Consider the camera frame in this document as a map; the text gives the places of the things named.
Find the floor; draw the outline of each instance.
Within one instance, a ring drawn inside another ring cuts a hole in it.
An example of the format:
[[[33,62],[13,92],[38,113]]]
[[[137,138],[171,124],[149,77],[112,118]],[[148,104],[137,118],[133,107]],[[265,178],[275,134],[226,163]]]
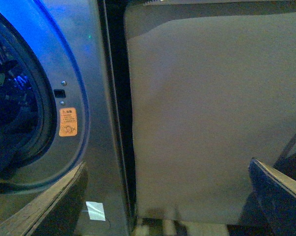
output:
[[[268,228],[139,219],[132,236],[272,236]]]

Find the paper scrap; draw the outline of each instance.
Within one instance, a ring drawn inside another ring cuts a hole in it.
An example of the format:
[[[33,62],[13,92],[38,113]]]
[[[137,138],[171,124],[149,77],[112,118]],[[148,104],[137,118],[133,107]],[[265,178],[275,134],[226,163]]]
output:
[[[90,220],[102,220],[105,221],[105,214],[103,203],[85,202],[88,208]]]

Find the blue light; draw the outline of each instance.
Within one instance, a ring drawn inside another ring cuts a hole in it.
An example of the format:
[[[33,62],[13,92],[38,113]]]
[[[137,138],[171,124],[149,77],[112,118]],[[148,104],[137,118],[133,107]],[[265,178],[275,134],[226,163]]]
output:
[[[28,89],[26,87],[26,84],[28,83],[28,77],[24,76],[17,76],[16,78],[14,78],[15,81],[15,86],[18,87],[19,90],[25,90]]]

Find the front-load washer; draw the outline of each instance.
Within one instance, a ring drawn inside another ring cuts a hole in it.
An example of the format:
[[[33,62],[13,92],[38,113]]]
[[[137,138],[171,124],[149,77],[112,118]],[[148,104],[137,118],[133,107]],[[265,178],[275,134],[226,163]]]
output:
[[[0,222],[82,160],[76,233],[127,235],[131,203],[101,4],[0,0]]]

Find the orange sticker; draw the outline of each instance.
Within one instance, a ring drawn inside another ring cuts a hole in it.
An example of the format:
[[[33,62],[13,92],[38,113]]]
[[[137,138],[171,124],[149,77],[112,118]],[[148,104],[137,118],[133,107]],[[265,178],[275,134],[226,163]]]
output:
[[[75,136],[78,132],[77,112],[73,107],[62,108],[59,110],[61,137]]]

